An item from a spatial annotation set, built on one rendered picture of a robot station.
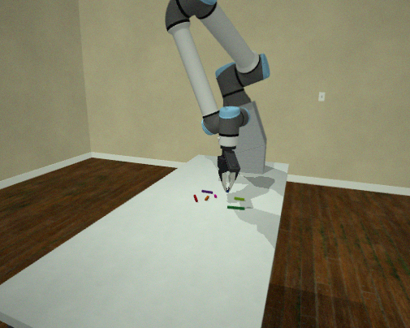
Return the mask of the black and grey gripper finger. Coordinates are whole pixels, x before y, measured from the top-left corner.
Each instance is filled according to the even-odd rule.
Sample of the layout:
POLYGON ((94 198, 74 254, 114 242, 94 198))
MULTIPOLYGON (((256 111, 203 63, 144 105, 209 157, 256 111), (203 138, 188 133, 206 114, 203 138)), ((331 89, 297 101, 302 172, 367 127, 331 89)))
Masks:
POLYGON ((228 175, 228 180, 229 180, 229 183, 230 183, 230 185, 228 187, 229 191, 231 190, 231 188, 232 188, 238 174, 239 174, 239 172, 230 172, 230 174, 228 175))
POLYGON ((227 174, 225 173, 225 171, 222 169, 221 166, 219 167, 218 174, 219 174, 219 177, 221 179, 222 186, 223 186, 225 192, 227 192, 227 182, 226 182, 227 174))

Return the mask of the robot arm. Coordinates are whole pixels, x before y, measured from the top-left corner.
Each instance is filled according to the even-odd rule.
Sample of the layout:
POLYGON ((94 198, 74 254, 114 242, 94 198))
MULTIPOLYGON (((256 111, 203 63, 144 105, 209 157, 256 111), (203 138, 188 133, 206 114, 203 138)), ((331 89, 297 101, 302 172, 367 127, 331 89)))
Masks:
POLYGON ((270 75, 266 56, 250 50, 217 0, 170 0, 166 9, 166 29, 175 40, 196 100, 201 109, 202 128, 207 135, 218 133, 221 146, 239 144, 239 128, 250 121, 250 113, 242 106, 251 102, 244 87, 270 75), (195 15, 235 61, 216 70, 223 107, 219 110, 202 66, 192 34, 189 18, 195 15), (260 55, 260 56, 259 56, 260 55), (239 67, 236 65, 238 63, 239 67), (235 109, 238 108, 238 109, 235 109))

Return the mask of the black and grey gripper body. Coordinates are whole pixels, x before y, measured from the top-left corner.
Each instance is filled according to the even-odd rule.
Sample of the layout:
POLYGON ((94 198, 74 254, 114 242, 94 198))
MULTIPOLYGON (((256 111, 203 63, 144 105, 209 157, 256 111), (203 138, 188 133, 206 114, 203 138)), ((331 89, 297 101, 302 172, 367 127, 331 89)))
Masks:
POLYGON ((224 151, 232 151, 232 149, 236 149, 236 146, 233 146, 233 147, 220 146, 220 148, 222 149, 222 155, 218 156, 218 169, 221 166, 222 169, 225 172, 227 172, 229 170, 228 170, 227 163, 226 163, 226 160, 225 160, 224 155, 223 155, 224 151))

